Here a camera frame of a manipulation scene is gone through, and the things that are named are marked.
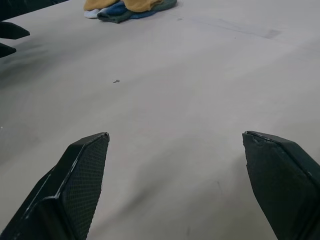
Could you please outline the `blue sock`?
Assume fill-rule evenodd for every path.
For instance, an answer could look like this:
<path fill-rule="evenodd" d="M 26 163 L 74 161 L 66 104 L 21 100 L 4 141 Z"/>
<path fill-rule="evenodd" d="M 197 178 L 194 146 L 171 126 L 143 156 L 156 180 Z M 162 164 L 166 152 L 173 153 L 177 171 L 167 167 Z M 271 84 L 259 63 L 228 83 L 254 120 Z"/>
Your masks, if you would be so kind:
<path fill-rule="evenodd" d="M 97 14 L 97 18 L 103 22 L 119 24 L 127 20 L 150 17 L 156 13 L 156 11 L 133 12 L 125 7 L 123 1 L 119 1 L 109 7 L 101 9 Z"/>

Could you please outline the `dark green sock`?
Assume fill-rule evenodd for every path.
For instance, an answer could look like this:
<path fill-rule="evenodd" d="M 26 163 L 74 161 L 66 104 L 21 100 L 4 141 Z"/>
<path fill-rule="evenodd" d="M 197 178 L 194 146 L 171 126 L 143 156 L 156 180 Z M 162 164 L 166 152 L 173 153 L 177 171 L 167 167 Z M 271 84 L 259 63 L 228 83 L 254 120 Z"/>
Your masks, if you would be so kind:
<path fill-rule="evenodd" d="M 100 10 L 97 14 L 97 18 L 103 22 L 110 23 L 122 23 L 127 20 L 142 19 L 152 16 L 158 12 L 169 10 L 177 5 L 178 0 L 160 0 L 160 3 L 156 3 L 151 7 L 151 10 L 143 12 L 134 12 L 126 8 L 123 1 L 117 2 L 110 7 Z"/>

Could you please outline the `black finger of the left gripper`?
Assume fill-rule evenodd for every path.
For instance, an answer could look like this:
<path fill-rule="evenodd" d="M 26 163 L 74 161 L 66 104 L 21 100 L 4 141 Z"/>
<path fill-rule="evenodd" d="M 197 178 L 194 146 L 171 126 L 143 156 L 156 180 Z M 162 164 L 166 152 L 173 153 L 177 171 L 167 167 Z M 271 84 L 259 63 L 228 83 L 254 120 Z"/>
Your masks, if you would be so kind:
<path fill-rule="evenodd" d="M 0 42 L 0 58 L 14 54 L 17 50 Z"/>
<path fill-rule="evenodd" d="M 30 32 L 23 27 L 11 22 L 0 21 L 1 39 L 20 39 L 30 35 Z"/>

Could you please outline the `mustard yellow sock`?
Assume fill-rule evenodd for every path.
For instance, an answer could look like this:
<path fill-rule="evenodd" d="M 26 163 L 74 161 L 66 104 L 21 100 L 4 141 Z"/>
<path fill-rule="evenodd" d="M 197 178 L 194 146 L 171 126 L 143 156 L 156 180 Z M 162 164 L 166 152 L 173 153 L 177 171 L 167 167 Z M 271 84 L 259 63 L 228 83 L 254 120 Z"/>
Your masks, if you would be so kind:
<path fill-rule="evenodd" d="M 103 9 L 119 1 L 123 1 L 128 10 L 140 13 L 151 10 L 152 7 L 161 4 L 164 0 L 85 0 L 83 10 Z"/>

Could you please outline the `light grey white sock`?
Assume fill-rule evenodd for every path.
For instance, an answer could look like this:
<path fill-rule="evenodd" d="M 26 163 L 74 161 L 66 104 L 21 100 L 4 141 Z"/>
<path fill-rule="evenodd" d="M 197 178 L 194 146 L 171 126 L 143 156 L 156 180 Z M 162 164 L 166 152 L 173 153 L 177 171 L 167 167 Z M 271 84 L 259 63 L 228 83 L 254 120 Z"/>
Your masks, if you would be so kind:
<path fill-rule="evenodd" d="M 101 9 L 85 10 L 84 17 L 87 19 L 97 19 L 100 11 Z"/>

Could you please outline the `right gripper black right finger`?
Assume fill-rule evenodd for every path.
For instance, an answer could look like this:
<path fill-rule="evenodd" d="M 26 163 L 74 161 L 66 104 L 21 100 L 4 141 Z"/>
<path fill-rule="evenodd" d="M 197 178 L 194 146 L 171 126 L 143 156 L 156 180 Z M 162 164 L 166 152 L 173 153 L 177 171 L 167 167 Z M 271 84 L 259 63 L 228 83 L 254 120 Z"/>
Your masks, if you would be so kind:
<path fill-rule="evenodd" d="M 254 196 L 278 240 L 320 240 L 320 165 L 297 143 L 242 134 Z"/>

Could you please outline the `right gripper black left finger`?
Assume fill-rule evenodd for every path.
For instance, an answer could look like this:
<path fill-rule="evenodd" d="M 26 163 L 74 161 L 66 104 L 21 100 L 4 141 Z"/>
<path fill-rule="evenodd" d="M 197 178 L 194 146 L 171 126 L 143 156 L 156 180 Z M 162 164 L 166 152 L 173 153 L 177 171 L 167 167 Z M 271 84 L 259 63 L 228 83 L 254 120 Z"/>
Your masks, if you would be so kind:
<path fill-rule="evenodd" d="M 70 144 L 33 187 L 0 240 L 86 240 L 102 191 L 110 136 Z"/>

